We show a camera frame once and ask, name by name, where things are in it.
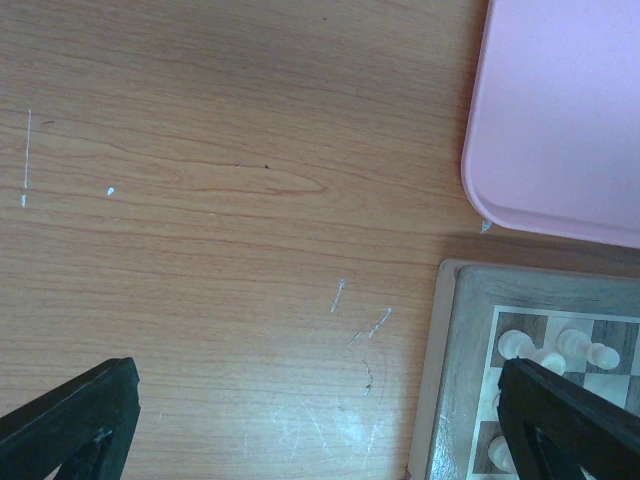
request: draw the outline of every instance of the chessboard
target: chessboard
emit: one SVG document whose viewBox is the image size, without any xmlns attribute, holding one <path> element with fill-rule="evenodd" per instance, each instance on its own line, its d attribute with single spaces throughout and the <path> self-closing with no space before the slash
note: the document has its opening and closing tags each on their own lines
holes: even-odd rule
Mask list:
<svg viewBox="0 0 640 480">
<path fill-rule="evenodd" d="M 445 261 L 436 286 L 409 477 L 515 480 L 488 454 L 491 442 L 502 435 L 494 402 L 505 362 L 498 340 L 508 330 L 519 330 L 536 348 L 557 351 L 557 338 L 567 329 L 615 349 L 620 362 L 602 370 L 567 358 L 563 376 L 640 415 L 639 281 Z"/>
</svg>

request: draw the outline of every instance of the pink container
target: pink container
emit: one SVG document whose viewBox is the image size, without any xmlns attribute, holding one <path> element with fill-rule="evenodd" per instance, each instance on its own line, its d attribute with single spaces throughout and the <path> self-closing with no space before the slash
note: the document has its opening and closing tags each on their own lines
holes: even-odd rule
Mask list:
<svg viewBox="0 0 640 480">
<path fill-rule="evenodd" d="M 462 176 L 504 227 L 640 247 L 640 1 L 493 0 Z"/>
</svg>

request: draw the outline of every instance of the wood grain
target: wood grain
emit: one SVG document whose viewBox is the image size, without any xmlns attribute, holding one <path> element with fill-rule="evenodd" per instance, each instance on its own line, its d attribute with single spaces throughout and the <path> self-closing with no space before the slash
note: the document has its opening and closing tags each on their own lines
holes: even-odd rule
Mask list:
<svg viewBox="0 0 640 480">
<path fill-rule="evenodd" d="M 125 478 L 397 479 L 444 258 L 640 273 L 479 235 L 484 1 L 0 8 L 0 414 L 133 356 Z"/>
</svg>

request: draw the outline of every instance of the pink tray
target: pink tray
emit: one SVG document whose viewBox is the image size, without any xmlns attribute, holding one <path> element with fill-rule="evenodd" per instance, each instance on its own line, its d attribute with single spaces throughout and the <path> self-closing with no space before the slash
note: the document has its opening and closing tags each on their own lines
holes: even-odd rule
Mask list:
<svg viewBox="0 0 640 480">
<path fill-rule="evenodd" d="M 462 176 L 499 225 L 640 247 L 640 1 L 493 0 Z"/>
</svg>

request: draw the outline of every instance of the wooden table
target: wooden table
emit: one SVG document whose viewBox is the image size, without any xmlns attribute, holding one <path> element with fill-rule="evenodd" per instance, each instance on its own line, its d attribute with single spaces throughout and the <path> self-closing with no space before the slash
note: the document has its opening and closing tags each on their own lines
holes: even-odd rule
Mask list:
<svg viewBox="0 0 640 480">
<path fill-rule="evenodd" d="M 125 478 L 400 478 L 444 258 L 640 274 L 480 235 L 484 1 L 0 6 L 0 414 L 134 357 Z"/>
</svg>

